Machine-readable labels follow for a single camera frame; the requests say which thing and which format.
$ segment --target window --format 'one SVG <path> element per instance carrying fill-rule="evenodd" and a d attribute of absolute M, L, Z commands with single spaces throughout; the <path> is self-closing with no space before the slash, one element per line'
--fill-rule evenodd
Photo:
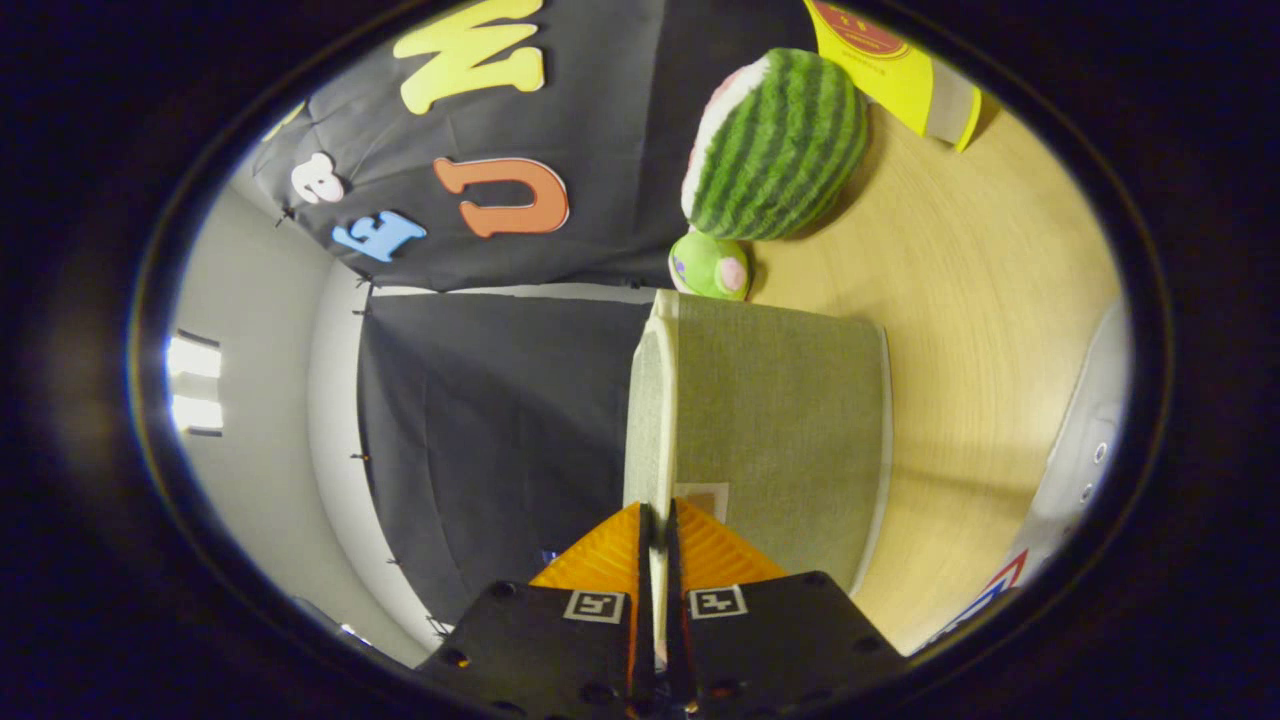
<path fill-rule="evenodd" d="M 178 430 L 193 436 L 221 437 L 223 406 L 218 401 L 218 378 L 223 374 L 221 346 L 195 333 L 178 331 L 165 352 L 170 413 Z"/>

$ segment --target white wall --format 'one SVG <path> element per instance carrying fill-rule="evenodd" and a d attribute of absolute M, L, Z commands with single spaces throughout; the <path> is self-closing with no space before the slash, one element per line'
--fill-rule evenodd
<path fill-rule="evenodd" d="M 228 190 L 192 252 L 177 325 L 221 343 L 218 392 L 225 427 L 223 437 L 186 437 L 188 456 L 232 534 L 284 592 L 310 600 L 387 655 L 416 665 L 426 648 L 388 615 L 352 568 L 312 468 L 311 340 L 335 263 L 297 229 L 274 223 Z"/>
<path fill-rule="evenodd" d="M 367 286 L 356 286 L 358 279 L 334 263 L 317 304 L 308 380 L 316 482 L 338 542 L 365 585 L 419 643 L 435 650 L 440 641 L 428 620 L 430 611 L 399 566 L 387 562 L 394 555 L 378 523 L 365 464 L 351 459 L 360 452 L 356 386 L 364 329 L 362 318 L 352 310 L 364 309 L 369 296 Z"/>

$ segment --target orange foam letter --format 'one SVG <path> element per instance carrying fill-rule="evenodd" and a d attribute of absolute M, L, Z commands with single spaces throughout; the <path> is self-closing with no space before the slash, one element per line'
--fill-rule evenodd
<path fill-rule="evenodd" d="M 522 208 L 480 206 L 470 200 L 458 205 L 462 219 L 480 237 L 512 232 L 540 234 L 559 229 L 568 220 L 568 191 L 556 170 L 535 160 L 499 158 L 474 163 L 453 163 L 438 158 L 433 164 L 435 177 L 449 192 L 457 195 L 477 182 L 522 182 L 534 191 L 534 201 Z"/>

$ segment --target red label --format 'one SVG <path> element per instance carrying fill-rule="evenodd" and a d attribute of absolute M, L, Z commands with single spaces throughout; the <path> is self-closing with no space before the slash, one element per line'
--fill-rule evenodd
<path fill-rule="evenodd" d="M 815 1 L 813 5 L 817 8 L 818 14 L 822 15 L 822 19 L 826 20 L 827 27 L 833 29 L 841 40 L 868 55 L 890 58 L 901 54 L 906 47 L 906 44 L 897 37 L 850 12 L 833 8 L 826 3 Z"/>

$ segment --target light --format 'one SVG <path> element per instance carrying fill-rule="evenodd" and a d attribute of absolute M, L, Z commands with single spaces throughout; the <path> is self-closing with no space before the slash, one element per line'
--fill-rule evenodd
<path fill-rule="evenodd" d="M 173 421 L 179 430 L 202 428 L 216 430 L 223 427 L 223 406 L 211 400 L 173 396 Z"/>
<path fill-rule="evenodd" d="M 169 374 L 191 373 L 206 378 L 216 378 L 223 374 L 223 354 L 216 347 L 210 347 L 184 337 L 175 337 L 169 341 Z"/>
<path fill-rule="evenodd" d="M 374 647 L 374 643 L 371 643 L 371 642 L 366 641 L 365 638 L 360 637 L 358 634 L 356 634 L 356 629 L 355 629 L 355 628 L 352 628 L 351 625 L 348 625 L 348 624 L 343 623 L 343 624 L 340 625 L 340 628 L 342 628 L 342 629 L 343 629 L 343 630 L 344 630 L 344 632 L 346 632 L 346 633 L 347 633 L 348 635 L 351 635 L 351 637 L 356 638 L 357 641 L 360 641 L 360 642 L 362 642 L 362 643 L 367 644 L 369 647 Z"/>

